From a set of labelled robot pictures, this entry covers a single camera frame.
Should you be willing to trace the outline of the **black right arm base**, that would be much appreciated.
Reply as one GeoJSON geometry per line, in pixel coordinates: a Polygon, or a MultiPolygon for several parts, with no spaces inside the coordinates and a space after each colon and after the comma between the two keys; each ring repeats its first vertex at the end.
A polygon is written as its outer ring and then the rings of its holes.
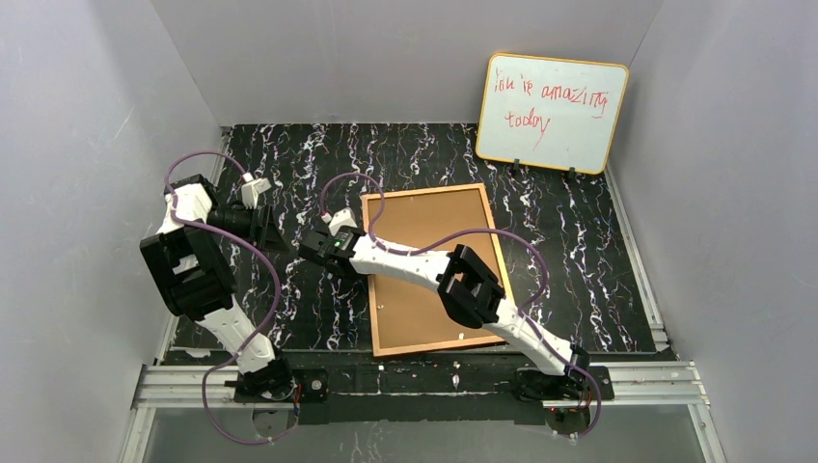
{"type": "Polygon", "coordinates": [[[520,400],[567,401],[577,407],[589,406],[597,398],[615,398],[613,380],[605,367],[587,369],[596,381],[598,393],[582,374],[571,371],[567,376],[546,375],[535,368],[518,368],[512,381],[512,394],[520,400]]]}

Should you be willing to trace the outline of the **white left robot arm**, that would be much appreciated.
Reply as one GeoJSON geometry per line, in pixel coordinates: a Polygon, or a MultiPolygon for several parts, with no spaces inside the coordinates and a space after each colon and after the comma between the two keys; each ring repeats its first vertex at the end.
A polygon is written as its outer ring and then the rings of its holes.
{"type": "Polygon", "coordinates": [[[269,181],[245,181],[241,200],[231,204],[220,204],[215,186],[202,175],[169,184],[163,222],[141,241],[140,251],[169,311],[205,328],[236,355],[241,373],[261,379],[286,373],[288,365],[236,302],[237,283],[215,236],[226,232],[266,253],[288,247],[271,207],[259,204],[269,181]]]}

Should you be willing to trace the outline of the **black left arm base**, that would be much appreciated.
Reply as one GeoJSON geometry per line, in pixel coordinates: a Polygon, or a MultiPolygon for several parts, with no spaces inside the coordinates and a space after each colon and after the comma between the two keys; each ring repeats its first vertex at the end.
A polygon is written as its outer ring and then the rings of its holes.
{"type": "Polygon", "coordinates": [[[325,369],[289,370],[271,379],[239,374],[224,385],[234,389],[237,403],[322,403],[329,394],[325,369]]]}

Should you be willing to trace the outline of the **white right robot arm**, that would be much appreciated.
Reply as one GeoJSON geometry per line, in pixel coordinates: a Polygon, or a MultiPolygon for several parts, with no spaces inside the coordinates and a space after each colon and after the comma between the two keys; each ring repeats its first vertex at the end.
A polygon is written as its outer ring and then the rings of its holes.
{"type": "Polygon", "coordinates": [[[499,277],[470,247],[458,244],[452,251],[438,251],[467,234],[495,234],[525,246],[541,269],[538,292],[544,294],[547,268],[530,242],[496,229],[467,229],[420,249],[381,241],[356,227],[342,226],[335,234],[310,231],[299,243],[298,256],[334,275],[374,275],[398,279],[437,293],[445,312],[455,323],[485,329],[526,355],[549,376],[588,376],[589,356],[581,347],[550,333],[512,302],[499,277]]]}

